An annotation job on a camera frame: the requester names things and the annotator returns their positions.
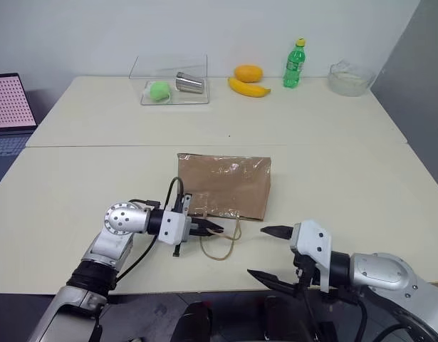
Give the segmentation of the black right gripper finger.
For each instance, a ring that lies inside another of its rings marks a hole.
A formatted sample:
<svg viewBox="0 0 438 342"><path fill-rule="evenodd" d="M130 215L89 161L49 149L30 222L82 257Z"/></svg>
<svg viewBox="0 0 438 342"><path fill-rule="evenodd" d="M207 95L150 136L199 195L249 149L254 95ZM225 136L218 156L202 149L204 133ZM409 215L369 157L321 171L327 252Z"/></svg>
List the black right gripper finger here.
<svg viewBox="0 0 438 342"><path fill-rule="evenodd" d="M282 294L287 294L289 296L300 296L303 293L302 288L298 284L290 284L281 281L276 275L252 269L248 269L247 272L257 281L273 291L281 292Z"/></svg>
<svg viewBox="0 0 438 342"><path fill-rule="evenodd" d="M272 237L290 240L293 233L293 227L283 225L266 226L261 228L260 231L271 235Z"/></svg>

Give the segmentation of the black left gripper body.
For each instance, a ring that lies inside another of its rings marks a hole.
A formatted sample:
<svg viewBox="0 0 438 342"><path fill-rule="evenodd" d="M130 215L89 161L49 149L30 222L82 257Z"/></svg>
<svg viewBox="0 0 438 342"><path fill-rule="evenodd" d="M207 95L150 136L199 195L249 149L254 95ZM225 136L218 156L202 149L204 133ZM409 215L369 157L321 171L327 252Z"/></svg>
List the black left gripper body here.
<svg viewBox="0 0 438 342"><path fill-rule="evenodd" d="M180 243L177 244L174 248L174 252L172 255L174 257L180 256L181 244L188 241L191 228L194 228L194 229L198 228L198 224L192 223L192 218L189 217L189 215L188 215L191 199L192 199L192 194L186 193L186 194L182 195L182 199L180 200L180 204L182 206L180 211L185 216L185 223L184 223L184 226L182 228L182 236L181 236Z"/></svg>

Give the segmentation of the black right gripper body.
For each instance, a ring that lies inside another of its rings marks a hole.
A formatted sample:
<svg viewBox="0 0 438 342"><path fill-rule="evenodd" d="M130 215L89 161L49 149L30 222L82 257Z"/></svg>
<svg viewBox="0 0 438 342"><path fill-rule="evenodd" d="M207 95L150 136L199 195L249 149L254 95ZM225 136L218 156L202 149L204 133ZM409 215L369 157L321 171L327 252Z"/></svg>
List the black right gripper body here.
<svg viewBox="0 0 438 342"><path fill-rule="evenodd" d="M293 265L296 268L299 287L320 285L320 271L316 268L316 262L309 256L294 251Z"/></svg>

